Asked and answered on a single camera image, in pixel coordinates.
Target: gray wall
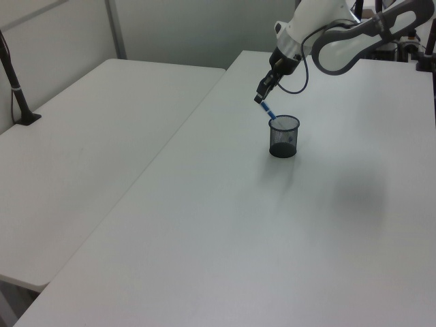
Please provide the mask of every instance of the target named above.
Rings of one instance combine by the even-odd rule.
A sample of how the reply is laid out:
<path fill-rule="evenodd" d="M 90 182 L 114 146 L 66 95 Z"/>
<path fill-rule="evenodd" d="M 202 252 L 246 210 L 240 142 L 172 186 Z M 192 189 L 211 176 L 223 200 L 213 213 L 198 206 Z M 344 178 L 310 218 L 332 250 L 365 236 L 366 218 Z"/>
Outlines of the gray wall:
<path fill-rule="evenodd" d="M 104 0 L 69 0 L 3 34 L 31 110 L 116 57 Z M 0 134 L 11 126 L 10 84 L 0 65 Z"/>
<path fill-rule="evenodd" d="M 227 69 L 242 50 L 272 52 L 294 0 L 111 0 L 128 59 Z"/>

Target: black mesh cup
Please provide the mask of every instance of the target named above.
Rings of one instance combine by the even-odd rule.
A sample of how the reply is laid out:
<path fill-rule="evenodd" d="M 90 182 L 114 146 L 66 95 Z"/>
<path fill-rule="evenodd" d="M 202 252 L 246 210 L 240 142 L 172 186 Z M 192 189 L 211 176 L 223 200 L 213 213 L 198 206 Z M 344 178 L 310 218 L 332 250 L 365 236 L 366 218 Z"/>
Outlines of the black mesh cup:
<path fill-rule="evenodd" d="M 300 121 L 288 115 L 270 120 L 270 153 L 277 158 L 290 158 L 297 153 L 297 136 Z"/>

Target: white table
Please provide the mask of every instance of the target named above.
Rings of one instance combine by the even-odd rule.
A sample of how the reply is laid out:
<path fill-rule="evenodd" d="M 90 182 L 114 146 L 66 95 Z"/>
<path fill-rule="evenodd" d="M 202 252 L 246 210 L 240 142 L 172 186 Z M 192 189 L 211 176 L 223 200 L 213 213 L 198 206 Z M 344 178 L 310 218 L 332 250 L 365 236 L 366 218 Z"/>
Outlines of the white table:
<path fill-rule="evenodd" d="M 41 291 L 223 75 L 109 60 L 0 136 L 0 280 Z"/>
<path fill-rule="evenodd" d="M 268 58 L 239 56 L 17 327 L 434 326 L 431 75 L 311 64 L 268 98 L 301 120 L 277 159 Z"/>

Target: robotic arm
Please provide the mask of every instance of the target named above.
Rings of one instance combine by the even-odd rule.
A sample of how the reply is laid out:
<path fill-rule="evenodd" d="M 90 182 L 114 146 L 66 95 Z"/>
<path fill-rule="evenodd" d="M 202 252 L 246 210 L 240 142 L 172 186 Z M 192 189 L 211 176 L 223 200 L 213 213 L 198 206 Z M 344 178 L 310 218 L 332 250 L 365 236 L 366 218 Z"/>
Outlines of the robotic arm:
<path fill-rule="evenodd" d="M 255 101 L 264 101 L 282 77 L 292 74 L 309 54 L 326 74 L 348 72 L 366 52 L 432 18 L 435 6 L 436 0 L 397 0 L 360 24 L 345 0 L 302 0 L 288 24 L 275 25 L 277 47 L 270 57 L 271 70 L 260 81 Z"/>

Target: floor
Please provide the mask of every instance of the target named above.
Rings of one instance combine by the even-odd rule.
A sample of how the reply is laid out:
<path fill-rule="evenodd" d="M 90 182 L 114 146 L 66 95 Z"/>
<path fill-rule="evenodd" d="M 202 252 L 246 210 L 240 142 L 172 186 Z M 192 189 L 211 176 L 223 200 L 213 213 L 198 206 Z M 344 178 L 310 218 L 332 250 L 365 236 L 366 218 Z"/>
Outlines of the floor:
<path fill-rule="evenodd" d="M 0 327 L 12 327 L 39 294 L 0 281 Z"/>

